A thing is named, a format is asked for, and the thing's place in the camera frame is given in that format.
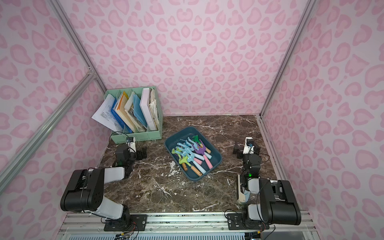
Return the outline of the green rake thin wooden handle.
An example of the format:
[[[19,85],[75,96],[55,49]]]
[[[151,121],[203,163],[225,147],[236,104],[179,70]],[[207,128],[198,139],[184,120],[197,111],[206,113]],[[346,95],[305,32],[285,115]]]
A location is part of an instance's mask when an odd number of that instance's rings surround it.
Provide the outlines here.
[[[202,150],[204,150],[205,152],[207,152],[208,154],[211,154],[212,151],[211,151],[210,149],[208,149],[208,148],[204,145],[203,141],[199,138],[198,135],[193,136],[192,140],[193,140],[195,143],[198,144],[199,149],[202,149]]]

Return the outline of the teal plastic storage box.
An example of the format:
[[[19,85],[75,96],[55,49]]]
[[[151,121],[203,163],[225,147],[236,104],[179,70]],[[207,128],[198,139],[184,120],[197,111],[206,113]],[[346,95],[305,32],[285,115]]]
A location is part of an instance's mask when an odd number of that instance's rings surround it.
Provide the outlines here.
[[[196,128],[187,127],[165,141],[174,162],[191,181],[212,173],[223,161],[222,155]]]

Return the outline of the purple rake pink handle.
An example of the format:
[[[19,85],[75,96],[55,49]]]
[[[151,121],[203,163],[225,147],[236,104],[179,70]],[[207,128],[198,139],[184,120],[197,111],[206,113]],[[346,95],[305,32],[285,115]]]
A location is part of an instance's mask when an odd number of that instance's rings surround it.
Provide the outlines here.
[[[210,154],[208,154],[207,152],[205,152],[204,150],[202,149],[199,149],[199,146],[197,143],[195,143],[194,141],[191,141],[191,143],[193,144],[194,148],[195,148],[195,152],[199,155],[202,155],[204,156],[204,159],[205,159],[205,162],[207,163],[209,169],[212,169],[213,168],[213,165],[212,163],[210,162],[210,159],[212,158],[212,156]]]
[[[199,155],[199,154],[197,154],[197,153],[194,153],[194,152],[191,150],[191,148],[190,148],[189,146],[187,146],[187,145],[183,145],[183,147],[186,149],[186,151],[188,152],[188,154],[189,154],[191,157],[194,158],[194,161],[195,161],[196,163],[198,163],[199,165],[201,165],[201,164],[203,163],[203,161],[205,160],[205,159],[204,159],[204,156]]]

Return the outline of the blue rake yellow handle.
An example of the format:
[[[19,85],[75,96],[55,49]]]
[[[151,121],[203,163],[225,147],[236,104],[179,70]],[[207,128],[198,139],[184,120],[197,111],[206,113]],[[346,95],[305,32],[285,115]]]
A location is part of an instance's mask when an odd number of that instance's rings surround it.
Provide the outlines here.
[[[173,150],[172,151],[173,154],[177,155],[179,157],[179,164],[183,167],[184,171],[187,172],[188,171],[188,168],[187,168],[187,159],[188,157],[187,156],[182,156],[182,154],[178,151],[175,151]]]

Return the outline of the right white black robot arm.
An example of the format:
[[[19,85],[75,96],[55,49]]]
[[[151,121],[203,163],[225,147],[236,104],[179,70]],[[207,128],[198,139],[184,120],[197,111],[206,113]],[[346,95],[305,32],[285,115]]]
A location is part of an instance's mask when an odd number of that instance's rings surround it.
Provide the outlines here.
[[[229,214],[229,221],[238,218],[246,229],[300,225],[302,215],[290,182],[260,177],[260,149],[249,137],[242,149],[238,144],[234,146],[233,153],[243,162],[242,172],[237,176],[237,201],[243,208],[240,214]]]

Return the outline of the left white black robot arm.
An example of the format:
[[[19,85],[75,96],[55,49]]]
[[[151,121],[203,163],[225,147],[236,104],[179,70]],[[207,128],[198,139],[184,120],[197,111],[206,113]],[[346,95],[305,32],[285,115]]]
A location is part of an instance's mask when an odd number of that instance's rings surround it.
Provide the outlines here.
[[[106,223],[132,222],[126,205],[118,204],[104,196],[104,185],[128,179],[136,161],[147,158],[147,148],[134,149],[129,144],[119,145],[115,162],[109,168],[75,170],[60,201],[65,212],[90,213],[106,219]]]

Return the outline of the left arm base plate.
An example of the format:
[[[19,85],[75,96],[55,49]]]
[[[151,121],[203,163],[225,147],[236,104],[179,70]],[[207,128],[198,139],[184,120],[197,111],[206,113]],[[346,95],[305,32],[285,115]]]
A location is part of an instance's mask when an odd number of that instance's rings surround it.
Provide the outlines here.
[[[148,215],[130,215],[128,220],[106,220],[105,232],[142,232],[146,228]]]

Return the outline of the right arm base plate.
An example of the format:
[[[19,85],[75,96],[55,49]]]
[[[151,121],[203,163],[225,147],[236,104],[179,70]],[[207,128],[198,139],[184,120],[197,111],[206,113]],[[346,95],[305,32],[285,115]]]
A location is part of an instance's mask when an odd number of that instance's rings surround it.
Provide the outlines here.
[[[243,215],[238,213],[225,213],[225,218],[227,219],[228,229],[231,231],[235,231],[235,230],[264,231],[264,230],[270,229],[268,225],[265,225],[261,221],[244,220]]]

